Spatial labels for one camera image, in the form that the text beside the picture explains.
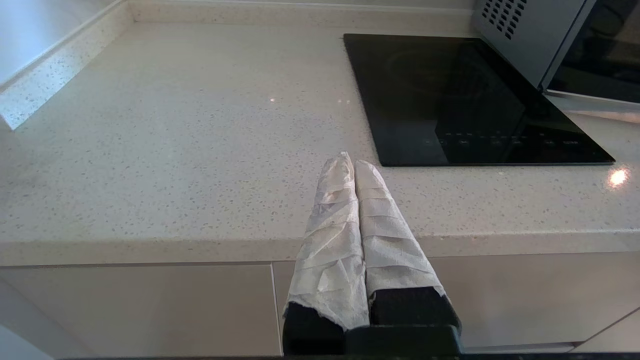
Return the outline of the left gripper wrapped left finger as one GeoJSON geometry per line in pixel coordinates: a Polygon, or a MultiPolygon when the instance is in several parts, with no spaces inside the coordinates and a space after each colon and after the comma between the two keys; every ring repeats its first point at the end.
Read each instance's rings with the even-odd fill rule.
{"type": "Polygon", "coordinates": [[[320,172],[284,311],[286,356],[343,354],[347,333],[370,325],[355,170],[347,152],[329,158],[320,172]]]}

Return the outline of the left gripper wrapped right finger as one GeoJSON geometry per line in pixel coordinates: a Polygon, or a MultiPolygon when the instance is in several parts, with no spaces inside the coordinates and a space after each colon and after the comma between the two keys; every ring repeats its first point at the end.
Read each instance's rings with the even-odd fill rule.
{"type": "Polygon", "coordinates": [[[370,162],[355,163],[369,317],[380,326],[460,328],[444,286],[370,162]]]}

